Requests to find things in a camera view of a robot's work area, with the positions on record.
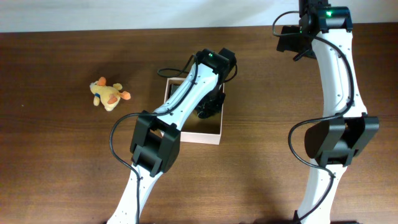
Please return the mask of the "yellow plush duck toy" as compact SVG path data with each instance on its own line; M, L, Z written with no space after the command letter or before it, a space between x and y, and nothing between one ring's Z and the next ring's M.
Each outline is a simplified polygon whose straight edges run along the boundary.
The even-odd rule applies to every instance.
M94 95L93 104L99 106L102 104L106 111L112 111L123 100L130 100L131 94L128 91L122 91L122 84L115 83L107 86L105 77L90 83L90 91Z

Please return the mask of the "yellow grey toy truck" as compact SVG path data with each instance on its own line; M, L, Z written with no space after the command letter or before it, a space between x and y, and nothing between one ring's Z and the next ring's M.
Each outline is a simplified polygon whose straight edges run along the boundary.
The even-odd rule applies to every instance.
M171 84L170 85L170 93L169 93L169 97L171 97L179 88L180 85L178 84Z

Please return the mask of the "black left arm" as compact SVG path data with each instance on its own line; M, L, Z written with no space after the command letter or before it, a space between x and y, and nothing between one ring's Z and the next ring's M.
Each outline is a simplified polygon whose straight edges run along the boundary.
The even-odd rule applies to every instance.
M223 109L224 83L237 72L234 52L203 49L188 60L191 70L170 98L154 112L127 114L116 121L137 118L130 152L132 162L118 161L130 169L130 176L118 206L107 224L139 223L144 205L160 176L170 170L180 152L181 130L192 112L201 119Z

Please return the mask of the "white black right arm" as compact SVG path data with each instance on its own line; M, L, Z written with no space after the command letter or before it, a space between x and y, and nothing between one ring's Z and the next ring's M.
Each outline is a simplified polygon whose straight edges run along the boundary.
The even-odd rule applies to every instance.
M323 115L295 124L293 132L311 124L305 132L304 147L309 161L307 188L292 223L330 223L330 213L339 181L353 159L361 154L379 130L379 119L369 116L361 99L352 56L353 22L348 7L333 7L328 1L300 0L297 26L284 26L279 52L295 52L318 62Z

